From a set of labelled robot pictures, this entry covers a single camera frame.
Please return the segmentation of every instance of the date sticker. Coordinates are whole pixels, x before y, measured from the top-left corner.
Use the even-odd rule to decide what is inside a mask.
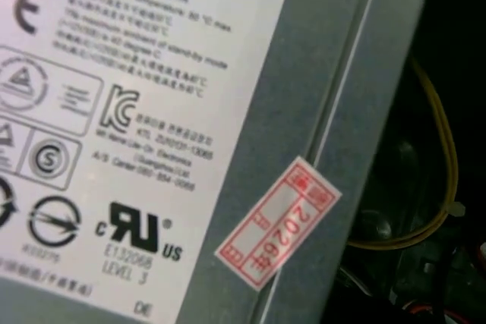
[[[328,180],[297,157],[219,246],[216,256],[260,290],[340,197]]]

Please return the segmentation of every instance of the product label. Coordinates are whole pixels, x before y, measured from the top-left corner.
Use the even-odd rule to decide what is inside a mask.
[[[260,290],[340,197],[328,180],[298,157],[221,244],[216,256]]]
[[[174,323],[282,4],[0,0],[0,276]]]

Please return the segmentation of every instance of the wire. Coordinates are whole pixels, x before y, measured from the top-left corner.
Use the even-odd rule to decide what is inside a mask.
[[[434,89],[434,85],[428,78],[428,75],[421,68],[420,64],[412,57],[412,68],[417,74],[418,80],[425,91],[428,102],[432,109],[434,121],[439,133],[440,144],[442,145],[443,154],[446,160],[447,170],[447,188],[442,206],[439,212],[426,225],[418,228],[402,237],[392,238],[385,241],[354,241],[350,240],[348,245],[365,250],[399,250],[407,248],[422,242],[430,237],[446,221],[449,215],[449,207],[454,203],[457,192],[457,183],[459,180],[459,167],[457,162],[456,146],[446,112],[443,109],[439,95]]]
[[[340,266],[339,271],[353,284],[355,284],[356,287],[359,288],[364,294],[366,294],[367,296],[373,296],[368,286],[362,280],[356,277],[353,273],[351,273],[348,269],[346,269],[343,266]]]
[[[449,276],[449,270],[452,266],[454,256],[458,251],[458,247],[458,239],[454,239],[453,242],[450,242],[450,244],[448,244],[442,252],[440,260],[435,268],[431,303],[432,313],[434,314],[438,323],[446,324],[446,320],[444,318],[444,302],[446,300],[447,277]]]
[[[409,308],[406,309],[411,314],[418,314],[424,311],[431,311],[432,306],[428,304],[416,304],[416,305],[410,305]],[[471,324],[464,316],[459,315],[458,313],[455,313],[451,310],[444,310],[445,315],[448,317],[460,322],[461,324]]]

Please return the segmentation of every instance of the certification logo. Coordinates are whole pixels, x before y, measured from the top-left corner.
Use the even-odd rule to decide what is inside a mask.
[[[81,215],[72,201],[52,196],[40,200],[30,212],[29,231],[40,244],[56,248],[71,243],[81,224]]]
[[[69,160],[68,149],[62,142],[43,140],[30,152],[30,169],[40,178],[57,178],[66,171]]]
[[[0,64],[0,105],[24,112],[39,105],[47,94],[47,73],[29,58],[12,57]]]
[[[130,126],[129,111],[137,106],[140,94],[135,90],[124,90],[119,85],[113,85],[99,125],[112,127],[120,133],[126,133]]]

